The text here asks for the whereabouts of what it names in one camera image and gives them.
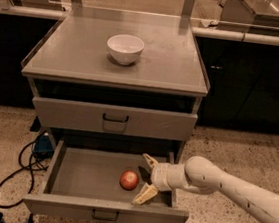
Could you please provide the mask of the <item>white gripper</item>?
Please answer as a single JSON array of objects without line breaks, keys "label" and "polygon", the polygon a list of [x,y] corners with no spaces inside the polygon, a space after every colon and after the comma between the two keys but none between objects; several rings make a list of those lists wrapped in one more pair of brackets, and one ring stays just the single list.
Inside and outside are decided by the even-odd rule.
[{"label": "white gripper", "polygon": [[154,198],[159,191],[165,192],[176,188],[182,189],[186,185],[184,165],[159,163],[154,157],[144,153],[143,157],[152,170],[152,184],[145,184],[141,191],[131,201],[134,205],[144,204]]}]

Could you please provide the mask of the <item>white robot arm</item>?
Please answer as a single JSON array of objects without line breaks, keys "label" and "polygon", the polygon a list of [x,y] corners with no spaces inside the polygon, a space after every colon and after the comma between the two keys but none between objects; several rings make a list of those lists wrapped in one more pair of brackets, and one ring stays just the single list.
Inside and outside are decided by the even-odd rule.
[{"label": "white robot arm", "polygon": [[221,192],[258,222],[279,223],[279,195],[226,173],[204,157],[194,156],[178,164],[158,162],[146,153],[143,157],[151,168],[151,183],[134,197],[134,205],[144,204],[160,191]]}]

